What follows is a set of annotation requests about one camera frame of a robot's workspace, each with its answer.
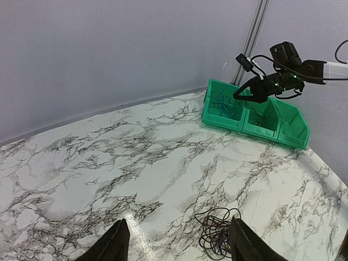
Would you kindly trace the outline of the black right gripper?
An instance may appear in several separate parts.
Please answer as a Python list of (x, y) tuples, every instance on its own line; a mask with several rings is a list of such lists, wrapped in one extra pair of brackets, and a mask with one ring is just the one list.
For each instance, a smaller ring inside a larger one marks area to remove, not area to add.
[[(289, 72), (273, 73), (263, 79), (252, 77), (233, 93), (235, 100), (264, 103), (269, 96), (279, 100), (290, 100), (302, 95), (304, 82), (295, 74)], [(249, 89), (252, 95), (243, 95)]]

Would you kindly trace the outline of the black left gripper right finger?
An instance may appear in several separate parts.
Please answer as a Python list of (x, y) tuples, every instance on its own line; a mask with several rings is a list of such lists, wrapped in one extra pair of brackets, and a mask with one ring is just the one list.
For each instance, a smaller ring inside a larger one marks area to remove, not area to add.
[(232, 261), (287, 261), (264, 242), (242, 219), (232, 218), (229, 227)]

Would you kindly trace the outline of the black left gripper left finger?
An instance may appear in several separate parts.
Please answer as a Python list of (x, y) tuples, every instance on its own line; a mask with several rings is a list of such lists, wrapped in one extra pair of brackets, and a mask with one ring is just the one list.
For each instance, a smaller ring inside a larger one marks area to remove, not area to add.
[(127, 261), (130, 232), (125, 219), (117, 220), (76, 261)]

